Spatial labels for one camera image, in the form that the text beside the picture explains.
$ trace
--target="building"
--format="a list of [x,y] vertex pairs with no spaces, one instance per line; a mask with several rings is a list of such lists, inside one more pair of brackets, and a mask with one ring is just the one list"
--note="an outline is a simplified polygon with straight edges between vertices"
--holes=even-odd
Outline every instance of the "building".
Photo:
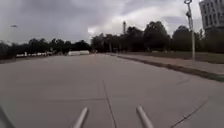
[[224,30],[224,0],[203,0],[199,5],[204,30],[213,27]]

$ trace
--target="street lamp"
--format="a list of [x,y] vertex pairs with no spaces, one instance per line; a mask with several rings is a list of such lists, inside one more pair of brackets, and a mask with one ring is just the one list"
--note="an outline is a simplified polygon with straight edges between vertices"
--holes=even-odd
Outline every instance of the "street lamp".
[[15,43],[15,42],[16,42],[16,34],[17,34],[16,31],[17,31],[17,29],[18,29],[18,25],[14,25],[14,24],[13,24],[13,25],[11,25],[10,27],[12,28],[12,30],[11,30],[12,40],[11,40],[11,41]]
[[195,36],[194,36],[194,23],[192,18],[192,11],[190,4],[192,3],[192,0],[184,0],[184,3],[187,4],[188,12],[186,13],[186,16],[189,21],[189,28],[191,30],[192,34],[192,59],[195,60]]

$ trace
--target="pole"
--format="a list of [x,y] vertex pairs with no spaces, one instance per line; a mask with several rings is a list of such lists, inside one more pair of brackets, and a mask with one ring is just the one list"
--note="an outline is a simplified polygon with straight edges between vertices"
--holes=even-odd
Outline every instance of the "pole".
[[194,35],[194,22],[192,18],[192,11],[190,7],[190,3],[187,4],[188,6],[188,11],[189,11],[189,27],[191,30],[191,39],[192,39],[192,60],[195,60],[195,35]]
[[112,52],[112,45],[111,45],[111,42],[110,42],[110,52]]
[[87,117],[88,114],[88,108],[84,108],[75,124],[75,126],[73,126],[72,128],[82,128],[84,121]]
[[146,115],[145,111],[143,110],[142,106],[137,107],[137,114],[141,119],[141,122],[143,123],[143,126],[145,128],[154,128],[148,116]]

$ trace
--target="asphalt pavement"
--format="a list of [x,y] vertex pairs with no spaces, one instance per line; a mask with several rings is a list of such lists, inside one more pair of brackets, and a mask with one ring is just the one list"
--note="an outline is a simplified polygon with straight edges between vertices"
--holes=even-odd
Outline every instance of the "asphalt pavement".
[[84,107],[84,128],[142,128],[139,105],[155,128],[221,128],[223,97],[223,83],[108,55],[0,65],[0,106],[16,128],[71,128]]

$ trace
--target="sky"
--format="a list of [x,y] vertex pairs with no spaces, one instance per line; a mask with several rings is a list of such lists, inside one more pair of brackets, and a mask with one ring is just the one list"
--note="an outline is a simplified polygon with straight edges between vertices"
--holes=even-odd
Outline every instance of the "sky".
[[[90,41],[100,33],[121,34],[122,22],[144,30],[162,21],[169,34],[188,25],[184,0],[0,0],[0,40],[31,38]],[[202,28],[199,0],[193,0],[194,28]]]

